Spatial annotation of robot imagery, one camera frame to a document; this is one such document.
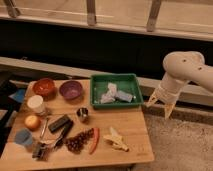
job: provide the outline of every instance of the blue cup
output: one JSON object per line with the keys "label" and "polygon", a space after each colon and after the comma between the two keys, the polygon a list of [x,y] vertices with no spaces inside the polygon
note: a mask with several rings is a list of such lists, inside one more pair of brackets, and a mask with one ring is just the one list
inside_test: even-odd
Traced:
{"label": "blue cup", "polygon": [[16,144],[28,147],[33,144],[33,137],[31,132],[24,128],[16,133],[14,141]]}

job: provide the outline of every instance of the banana peel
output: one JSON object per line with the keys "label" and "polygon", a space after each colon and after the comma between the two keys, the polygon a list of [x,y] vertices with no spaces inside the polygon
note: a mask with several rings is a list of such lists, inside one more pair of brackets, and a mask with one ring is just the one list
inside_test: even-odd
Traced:
{"label": "banana peel", "polygon": [[117,133],[117,131],[110,127],[110,133],[109,135],[104,135],[103,138],[105,140],[112,142],[112,147],[114,149],[121,149],[124,151],[129,151],[128,146],[123,142],[123,137]]}

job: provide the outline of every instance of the dark background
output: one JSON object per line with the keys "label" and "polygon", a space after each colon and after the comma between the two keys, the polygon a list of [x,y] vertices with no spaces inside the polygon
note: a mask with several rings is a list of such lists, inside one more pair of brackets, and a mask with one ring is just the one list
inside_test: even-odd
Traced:
{"label": "dark background", "polygon": [[172,51],[199,51],[213,66],[213,43],[0,20],[0,56],[161,79]]}

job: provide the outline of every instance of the small jar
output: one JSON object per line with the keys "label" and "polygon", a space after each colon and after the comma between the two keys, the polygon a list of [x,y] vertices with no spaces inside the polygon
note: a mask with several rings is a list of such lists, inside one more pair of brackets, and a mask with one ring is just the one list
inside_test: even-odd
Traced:
{"label": "small jar", "polygon": [[89,117],[88,109],[85,107],[79,108],[76,114],[81,122],[85,122]]}

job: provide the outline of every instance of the orange bowl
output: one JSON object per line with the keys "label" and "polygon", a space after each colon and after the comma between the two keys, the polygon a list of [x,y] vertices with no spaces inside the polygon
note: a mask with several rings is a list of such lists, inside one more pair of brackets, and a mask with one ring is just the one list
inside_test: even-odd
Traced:
{"label": "orange bowl", "polygon": [[35,94],[47,97],[55,92],[55,83],[51,78],[42,78],[33,85]]}

